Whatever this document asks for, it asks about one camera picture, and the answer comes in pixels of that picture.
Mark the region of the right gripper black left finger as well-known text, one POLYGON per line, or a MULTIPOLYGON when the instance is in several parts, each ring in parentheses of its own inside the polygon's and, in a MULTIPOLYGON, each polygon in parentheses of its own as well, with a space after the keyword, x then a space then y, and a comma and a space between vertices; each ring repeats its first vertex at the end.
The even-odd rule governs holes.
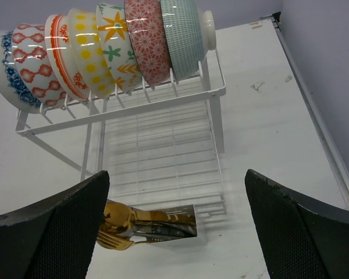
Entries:
POLYGON ((107 171, 0 215, 0 278, 85 278, 110 187, 107 171))

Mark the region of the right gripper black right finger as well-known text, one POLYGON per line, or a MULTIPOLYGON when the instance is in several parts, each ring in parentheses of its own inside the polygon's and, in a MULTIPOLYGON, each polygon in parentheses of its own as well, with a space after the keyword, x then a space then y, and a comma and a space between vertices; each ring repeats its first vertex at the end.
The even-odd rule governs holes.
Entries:
POLYGON ((349 211, 252 169, 244 182, 270 278, 349 278, 349 211))

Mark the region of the white bowl blue floral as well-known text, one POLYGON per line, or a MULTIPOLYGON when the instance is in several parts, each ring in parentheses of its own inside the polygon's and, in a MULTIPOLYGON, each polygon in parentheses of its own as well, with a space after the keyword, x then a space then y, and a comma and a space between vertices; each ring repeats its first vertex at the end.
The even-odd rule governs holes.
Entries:
POLYGON ((0 93, 17 109, 37 114, 41 102, 29 91, 16 69, 12 35, 11 31, 0 30, 0 93))

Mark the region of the white bowl pink diamond pattern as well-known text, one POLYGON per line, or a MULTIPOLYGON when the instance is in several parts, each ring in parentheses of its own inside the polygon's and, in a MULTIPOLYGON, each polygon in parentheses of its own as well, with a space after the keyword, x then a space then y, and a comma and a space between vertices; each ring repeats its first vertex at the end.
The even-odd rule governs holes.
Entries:
POLYGON ((59 108, 64 105, 66 92, 52 70, 44 30, 40 24, 18 25, 12 35, 13 59, 32 95, 47 107, 59 108))

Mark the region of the white bowl orange floral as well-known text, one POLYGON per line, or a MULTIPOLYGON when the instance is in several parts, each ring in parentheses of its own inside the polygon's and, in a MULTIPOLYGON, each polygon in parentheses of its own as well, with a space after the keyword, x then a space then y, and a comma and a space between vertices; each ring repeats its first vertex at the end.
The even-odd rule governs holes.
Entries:
POLYGON ((66 15, 50 15, 45 24, 45 44, 53 73, 72 99, 85 101, 90 90, 74 61, 67 32, 66 15))

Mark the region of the white bowl yellow dots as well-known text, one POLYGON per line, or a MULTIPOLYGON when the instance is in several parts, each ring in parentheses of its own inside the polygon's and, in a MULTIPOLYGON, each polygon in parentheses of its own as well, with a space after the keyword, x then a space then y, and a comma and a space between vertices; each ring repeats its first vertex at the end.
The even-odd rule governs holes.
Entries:
POLYGON ((101 99, 109 98, 115 81, 104 58, 95 13, 71 9, 67 30, 74 61, 88 88, 101 99))

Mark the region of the red geometric pattern bowl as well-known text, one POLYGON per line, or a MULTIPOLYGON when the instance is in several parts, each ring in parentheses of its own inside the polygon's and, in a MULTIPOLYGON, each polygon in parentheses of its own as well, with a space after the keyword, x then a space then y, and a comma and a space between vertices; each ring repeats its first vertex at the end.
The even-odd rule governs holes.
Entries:
POLYGON ((169 79, 171 68, 161 4, 156 0, 124 1, 124 12, 138 66, 148 85, 156 87, 169 79))

